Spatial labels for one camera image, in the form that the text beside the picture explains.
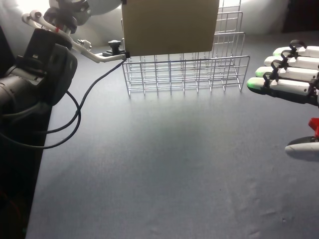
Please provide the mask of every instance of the dark background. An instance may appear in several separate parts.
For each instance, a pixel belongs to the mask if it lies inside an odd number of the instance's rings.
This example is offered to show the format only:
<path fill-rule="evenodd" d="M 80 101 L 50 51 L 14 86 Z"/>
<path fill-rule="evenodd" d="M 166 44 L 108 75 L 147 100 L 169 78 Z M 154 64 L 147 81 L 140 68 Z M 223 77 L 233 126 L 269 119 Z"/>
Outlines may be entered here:
<path fill-rule="evenodd" d="M 319 30 L 319 1 L 291 0 L 283 32 Z M 0 28 L 0 75 L 13 64 L 14 57 Z M 32 145 L 43 146 L 45 137 L 22 133 L 26 125 L 31 130 L 46 130 L 50 112 L 16 125 L 11 137 Z M 21 239 L 30 214 L 33 193 L 40 167 L 42 151 L 17 148 L 0 141 L 0 239 Z"/>

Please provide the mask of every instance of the red wire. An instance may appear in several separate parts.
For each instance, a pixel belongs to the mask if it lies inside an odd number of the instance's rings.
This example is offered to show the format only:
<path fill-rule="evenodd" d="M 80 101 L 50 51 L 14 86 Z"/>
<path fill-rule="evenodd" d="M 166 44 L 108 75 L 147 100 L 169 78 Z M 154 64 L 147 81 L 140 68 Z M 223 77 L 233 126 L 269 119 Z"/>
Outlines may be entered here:
<path fill-rule="evenodd" d="M 18 214 L 19 220 L 21 220 L 21 213 L 20 210 L 18 208 L 18 206 L 11 200 L 8 199 L 8 196 L 4 193 L 0 191 L 0 195 L 4 195 L 5 199 L 9 201 L 9 203 L 14 207 L 14 209 L 16 210 L 16 213 Z"/>

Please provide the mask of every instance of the wire basket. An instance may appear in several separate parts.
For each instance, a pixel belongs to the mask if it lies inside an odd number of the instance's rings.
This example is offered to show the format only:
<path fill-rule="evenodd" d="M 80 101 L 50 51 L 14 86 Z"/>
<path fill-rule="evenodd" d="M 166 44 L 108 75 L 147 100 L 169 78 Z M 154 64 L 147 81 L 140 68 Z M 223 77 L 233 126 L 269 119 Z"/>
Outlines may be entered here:
<path fill-rule="evenodd" d="M 131 57 L 122 65 L 129 97 L 132 92 L 238 86 L 243 89 L 250 57 L 242 56 L 240 0 L 221 0 L 210 52 Z"/>

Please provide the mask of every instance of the robotic hand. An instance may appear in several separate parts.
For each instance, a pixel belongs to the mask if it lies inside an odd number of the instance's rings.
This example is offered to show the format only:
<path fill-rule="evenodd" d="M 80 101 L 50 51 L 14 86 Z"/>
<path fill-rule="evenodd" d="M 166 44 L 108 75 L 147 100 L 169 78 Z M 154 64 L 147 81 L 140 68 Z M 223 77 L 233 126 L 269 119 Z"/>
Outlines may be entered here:
<path fill-rule="evenodd" d="M 45 14 L 37 10 L 22 15 L 35 28 L 23 57 L 0 79 L 0 125 L 21 120 L 56 105 L 66 94 L 77 69 L 71 49 L 90 60 L 126 60 L 129 54 L 113 47 L 113 52 L 93 54 L 91 43 L 74 42 L 70 34 L 93 15 L 107 13 L 121 0 L 49 0 Z"/>
<path fill-rule="evenodd" d="M 265 67 L 258 68 L 256 77 L 248 80 L 247 87 L 257 94 L 318 107 L 318 65 L 319 47 L 294 40 L 289 47 L 275 50 L 265 60 Z M 318 161 L 319 119 L 312 118 L 309 126 L 314 136 L 291 141 L 285 151 L 293 158 Z"/>

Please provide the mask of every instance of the table surface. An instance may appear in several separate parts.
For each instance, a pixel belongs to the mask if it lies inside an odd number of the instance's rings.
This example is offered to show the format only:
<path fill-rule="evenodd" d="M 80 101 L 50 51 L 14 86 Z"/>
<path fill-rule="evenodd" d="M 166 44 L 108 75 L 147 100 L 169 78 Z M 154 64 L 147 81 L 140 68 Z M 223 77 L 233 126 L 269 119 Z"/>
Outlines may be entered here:
<path fill-rule="evenodd" d="M 246 80 L 290 40 L 318 32 L 247 36 Z M 77 55 L 70 92 L 118 62 Z M 49 128 L 75 112 L 64 99 Z M 27 239 L 317 239 L 319 163 L 284 148 L 309 136 L 318 109 L 228 87 L 129 99 L 122 70 L 101 81 L 66 144 L 43 153 Z M 63 139 L 72 129 L 47 137 Z"/>

